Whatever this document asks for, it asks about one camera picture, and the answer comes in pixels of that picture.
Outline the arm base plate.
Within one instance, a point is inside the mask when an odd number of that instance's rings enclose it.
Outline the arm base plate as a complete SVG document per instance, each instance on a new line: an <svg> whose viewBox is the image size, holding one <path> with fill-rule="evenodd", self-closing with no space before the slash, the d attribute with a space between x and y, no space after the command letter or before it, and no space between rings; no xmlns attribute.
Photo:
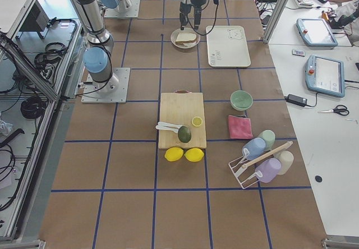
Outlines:
<svg viewBox="0 0 359 249"><path fill-rule="evenodd" d="M127 99L130 68L113 68L113 76L104 88L96 82L84 86L81 102L85 104L125 103Z"/></svg>
<svg viewBox="0 0 359 249"><path fill-rule="evenodd" d="M131 18L138 18L139 15L139 8L140 8L140 1L141 0L131 0L132 7L129 11L119 13L113 9L109 9L105 7L105 14L104 17L108 19L131 19Z"/></svg>

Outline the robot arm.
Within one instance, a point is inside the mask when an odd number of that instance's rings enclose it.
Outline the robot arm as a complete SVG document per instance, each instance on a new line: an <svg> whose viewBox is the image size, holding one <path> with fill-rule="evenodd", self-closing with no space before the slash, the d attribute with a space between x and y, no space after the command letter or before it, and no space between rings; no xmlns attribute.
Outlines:
<svg viewBox="0 0 359 249"><path fill-rule="evenodd" d="M119 13L127 12L132 7L131 0L100 0L100 2L109 9L113 9Z"/></svg>
<svg viewBox="0 0 359 249"><path fill-rule="evenodd" d="M188 14L192 12L194 14L192 29L197 30L201 22L202 7L207 0L179 1L180 29L183 30L190 23ZM90 48L85 52L83 60L93 80L94 92L110 94L118 88L119 83L111 65L113 37L105 28L97 0L72 0L72 5L87 32L86 38Z"/></svg>

